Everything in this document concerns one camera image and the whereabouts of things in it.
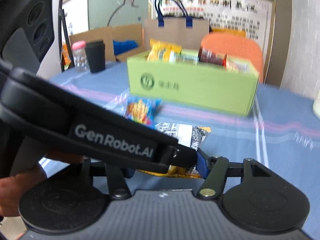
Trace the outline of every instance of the table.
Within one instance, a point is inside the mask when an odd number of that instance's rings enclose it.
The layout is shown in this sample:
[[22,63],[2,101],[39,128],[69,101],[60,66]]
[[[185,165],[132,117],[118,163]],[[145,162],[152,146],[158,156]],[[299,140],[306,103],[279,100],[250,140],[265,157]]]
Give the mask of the table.
[[[105,106],[117,95],[128,90],[127,66],[110,63],[100,73],[77,73],[68,70],[51,79],[63,89],[97,105]],[[200,107],[163,102],[156,122],[175,122],[210,126],[201,148],[208,155],[220,155],[232,162],[254,158],[303,191],[311,210],[304,231],[320,240],[320,120],[312,112],[313,101],[287,90],[259,85],[251,114],[231,116]],[[41,164],[50,176],[66,164],[43,159]],[[136,189],[197,190],[202,179],[170,179],[136,172],[127,183]],[[228,179],[226,189],[239,184]],[[107,193],[105,178],[95,178],[94,185]]]

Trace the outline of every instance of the logo on box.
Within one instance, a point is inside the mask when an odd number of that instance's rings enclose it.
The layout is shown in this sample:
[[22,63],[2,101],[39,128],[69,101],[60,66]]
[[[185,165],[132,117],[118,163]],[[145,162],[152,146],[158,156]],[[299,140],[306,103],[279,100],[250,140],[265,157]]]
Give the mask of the logo on box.
[[151,90],[155,86],[155,78],[149,73],[144,73],[140,78],[140,83],[145,90]]

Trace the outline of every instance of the blue bag handle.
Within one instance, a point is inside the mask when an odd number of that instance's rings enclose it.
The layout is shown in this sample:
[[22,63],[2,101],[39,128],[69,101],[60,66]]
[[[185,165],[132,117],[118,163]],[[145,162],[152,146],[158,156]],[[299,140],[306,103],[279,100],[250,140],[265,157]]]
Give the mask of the blue bag handle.
[[[170,17],[170,16],[163,16],[161,10],[160,10],[160,3],[162,0],[159,0],[158,4],[157,4],[157,0],[155,0],[155,9],[156,12],[158,14],[158,26],[159,27],[164,27],[164,17]],[[188,15],[188,12],[186,10],[186,8],[183,6],[183,3],[181,0],[178,0],[178,2],[176,0],[171,0],[173,1],[183,12],[184,17],[186,18],[186,27],[192,28],[193,26],[193,21],[192,21],[192,17]]]

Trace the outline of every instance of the orange chair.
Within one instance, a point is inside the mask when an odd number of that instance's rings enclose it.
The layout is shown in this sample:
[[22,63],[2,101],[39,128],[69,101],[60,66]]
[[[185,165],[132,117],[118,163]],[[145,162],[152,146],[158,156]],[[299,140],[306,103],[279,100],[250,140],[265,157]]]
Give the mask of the orange chair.
[[225,33],[209,33],[202,40],[201,47],[214,53],[250,60],[259,72],[259,82],[263,83],[263,54],[254,40]]

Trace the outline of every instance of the finger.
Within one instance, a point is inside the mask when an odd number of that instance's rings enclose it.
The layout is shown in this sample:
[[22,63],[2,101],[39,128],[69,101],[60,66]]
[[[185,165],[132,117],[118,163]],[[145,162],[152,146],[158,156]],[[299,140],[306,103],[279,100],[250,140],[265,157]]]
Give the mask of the finger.
[[82,163],[83,156],[72,154],[72,153],[64,153],[55,149],[49,150],[46,158],[52,159],[55,161],[60,161],[64,163]]
[[18,217],[18,205],[14,207],[7,207],[7,206],[1,206],[0,205],[0,216],[3,217]]
[[0,179],[0,199],[20,198],[23,193],[45,179],[46,174],[39,164],[14,177]]
[[0,199],[0,216],[18,216],[19,199]]
[[19,240],[25,233],[21,233],[16,240]]

